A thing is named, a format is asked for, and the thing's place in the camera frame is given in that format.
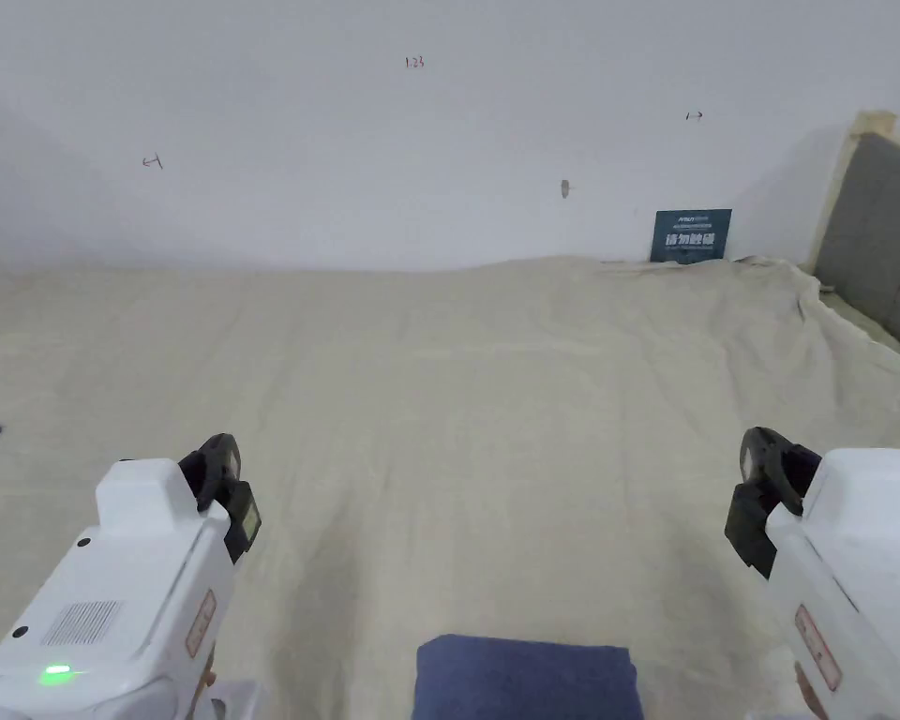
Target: mattress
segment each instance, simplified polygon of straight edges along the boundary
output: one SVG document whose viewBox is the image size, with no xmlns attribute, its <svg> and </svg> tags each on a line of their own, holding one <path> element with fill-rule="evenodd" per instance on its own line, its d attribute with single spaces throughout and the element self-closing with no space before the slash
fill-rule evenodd
<svg viewBox="0 0 900 720">
<path fill-rule="evenodd" d="M 801 708 L 723 535 L 743 431 L 900 447 L 900 354 L 781 262 L 0 284 L 0 639 L 128 457 L 231 432 L 217 643 L 273 717 L 400 718 L 442 634 L 631 649 L 650 720 Z"/>
</svg>

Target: black camera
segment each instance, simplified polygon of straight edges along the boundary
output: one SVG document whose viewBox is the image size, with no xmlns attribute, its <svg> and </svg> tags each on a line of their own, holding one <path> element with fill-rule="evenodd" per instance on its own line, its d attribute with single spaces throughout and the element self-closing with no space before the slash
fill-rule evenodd
<svg viewBox="0 0 900 720">
<path fill-rule="evenodd" d="M 214 435 L 178 463 L 187 479 L 189 490 L 197 498 L 197 511 L 202 513 L 210 503 L 219 503 L 231 516 L 231 528 L 223 542 L 231 560 L 250 550 L 260 529 L 260 512 L 253 499 L 250 483 L 240 479 L 240 448 L 233 435 Z"/>
</svg>

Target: wrinkled fabric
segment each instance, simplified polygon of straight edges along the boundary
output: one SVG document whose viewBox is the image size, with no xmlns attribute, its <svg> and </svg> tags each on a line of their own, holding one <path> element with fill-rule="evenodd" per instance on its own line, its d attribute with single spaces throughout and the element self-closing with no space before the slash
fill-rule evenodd
<svg viewBox="0 0 900 720">
<path fill-rule="evenodd" d="M 0 639 L 119 458 L 240 443 L 217 643 L 273 717 L 406 718 L 443 634 L 631 650 L 648 720 L 803 709 L 723 535 L 743 431 L 900 447 L 900 355 L 779 262 L 0 284 Z"/>
</svg>

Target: sign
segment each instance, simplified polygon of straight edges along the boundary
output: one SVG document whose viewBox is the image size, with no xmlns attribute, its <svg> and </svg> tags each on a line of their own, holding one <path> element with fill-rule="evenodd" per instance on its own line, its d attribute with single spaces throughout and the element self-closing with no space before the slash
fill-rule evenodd
<svg viewBox="0 0 900 720">
<path fill-rule="evenodd" d="M 659 210 L 653 226 L 651 263 L 680 265 L 716 261 L 724 256 L 730 210 Z"/>
</svg>

